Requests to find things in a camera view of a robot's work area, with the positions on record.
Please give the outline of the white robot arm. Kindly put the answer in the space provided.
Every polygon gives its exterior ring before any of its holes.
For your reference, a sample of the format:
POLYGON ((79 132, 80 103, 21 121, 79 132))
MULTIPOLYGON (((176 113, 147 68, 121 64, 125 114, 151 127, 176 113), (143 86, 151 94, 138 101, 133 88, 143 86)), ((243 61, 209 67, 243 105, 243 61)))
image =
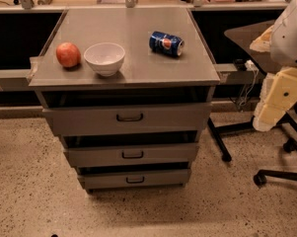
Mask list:
POLYGON ((278 72, 264 78, 254 112, 254 129, 269 131, 297 103, 297 0, 292 0, 275 23, 250 44, 250 50, 268 51, 281 65, 278 72))

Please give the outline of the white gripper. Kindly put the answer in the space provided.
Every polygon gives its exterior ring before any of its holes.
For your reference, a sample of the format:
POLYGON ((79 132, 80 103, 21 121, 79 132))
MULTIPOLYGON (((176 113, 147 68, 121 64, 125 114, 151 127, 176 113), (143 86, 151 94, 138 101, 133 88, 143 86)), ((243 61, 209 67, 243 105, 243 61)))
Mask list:
POLYGON ((283 67, 276 74, 267 74, 254 112, 254 129, 271 130, 296 103, 297 68, 283 67))

